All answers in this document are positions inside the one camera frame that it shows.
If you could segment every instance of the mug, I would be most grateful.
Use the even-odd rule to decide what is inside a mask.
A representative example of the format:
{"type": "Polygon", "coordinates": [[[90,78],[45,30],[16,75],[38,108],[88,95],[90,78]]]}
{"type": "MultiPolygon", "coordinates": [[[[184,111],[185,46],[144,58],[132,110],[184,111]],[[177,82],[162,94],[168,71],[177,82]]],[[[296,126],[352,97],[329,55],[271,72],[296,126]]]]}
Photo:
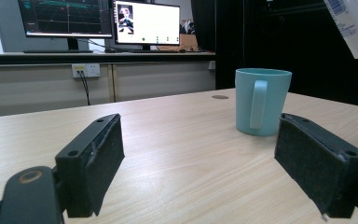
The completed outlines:
{"type": "Polygon", "coordinates": [[[235,72],[236,127],[243,133],[270,136],[278,131],[279,117],[292,73],[266,68],[235,72]]]}

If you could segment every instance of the table surface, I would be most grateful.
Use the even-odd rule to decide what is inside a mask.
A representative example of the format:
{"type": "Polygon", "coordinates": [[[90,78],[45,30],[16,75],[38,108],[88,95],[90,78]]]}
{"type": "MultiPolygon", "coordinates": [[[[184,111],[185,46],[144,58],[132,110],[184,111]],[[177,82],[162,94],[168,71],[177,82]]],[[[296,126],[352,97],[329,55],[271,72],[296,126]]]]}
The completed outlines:
{"type": "MultiPolygon", "coordinates": [[[[358,106],[289,93],[283,112],[358,147],[358,106]]],[[[91,122],[115,113],[126,158],[100,215],[66,223],[325,223],[275,161],[276,135],[236,130],[233,89],[0,117],[0,200],[12,175],[53,167],[91,122]]],[[[328,223],[358,223],[358,210],[328,223]]]]}

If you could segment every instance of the power outlet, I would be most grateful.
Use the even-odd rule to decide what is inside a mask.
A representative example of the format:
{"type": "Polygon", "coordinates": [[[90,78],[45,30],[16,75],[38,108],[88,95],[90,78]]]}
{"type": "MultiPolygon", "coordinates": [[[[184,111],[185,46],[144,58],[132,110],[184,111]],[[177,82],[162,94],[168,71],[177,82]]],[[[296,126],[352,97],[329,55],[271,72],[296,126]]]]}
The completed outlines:
{"type": "Polygon", "coordinates": [[[72,76],[80,77],[80,75],[87,76],[87,69],[85,63],[73,63],[72,64],[72,76]]]}
{"type": "Polygon", "coordinates": [[[72,64],[72,76],[80,77],[100,77],[101,68],[98,63],[73,63],[72,64]]]}
{"type": "Polygon", "coordinates": [[[101,76],[101,68],[98,63],[87,63],[87,76],[86,77],[100,77],[101,76]]]}

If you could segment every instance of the monitor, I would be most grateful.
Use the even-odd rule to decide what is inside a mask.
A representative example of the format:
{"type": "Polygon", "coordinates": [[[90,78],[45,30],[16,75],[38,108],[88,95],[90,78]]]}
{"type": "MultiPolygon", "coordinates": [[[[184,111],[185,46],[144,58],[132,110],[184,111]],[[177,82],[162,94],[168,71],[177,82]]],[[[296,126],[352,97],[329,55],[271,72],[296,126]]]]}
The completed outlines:
{"type": "Polygon", "coordinates": [[[180,7],[113,0],[115,44],[180,46],[180,7]]]}
{"type": "Polygon", "coordinates": [[[26,37],[113,38],[110,0],[18,0],[26,37]]]}

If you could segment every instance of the circular mark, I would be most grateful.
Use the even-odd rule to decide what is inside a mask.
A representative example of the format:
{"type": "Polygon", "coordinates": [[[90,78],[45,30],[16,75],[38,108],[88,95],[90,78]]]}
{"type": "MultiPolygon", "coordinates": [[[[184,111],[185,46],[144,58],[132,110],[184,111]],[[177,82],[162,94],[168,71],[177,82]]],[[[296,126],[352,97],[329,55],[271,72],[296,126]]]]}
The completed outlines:
{"type": "Polygon", "coordinates": [[[218,99],[218,100],[226,100],[226,99],[228,99],[228,96],[224,96],[224,95],[213,95],[212,98],[218,99]]]}
{"type": "Polygon", "coordinates": [[[29,171],[19,177],[19,182],[22,184],[28,184],[30,182],[33,182],[34,180],[38,179],[40,176],[42,176],[42,172],[35,170],[35,171],[29,171]]]}

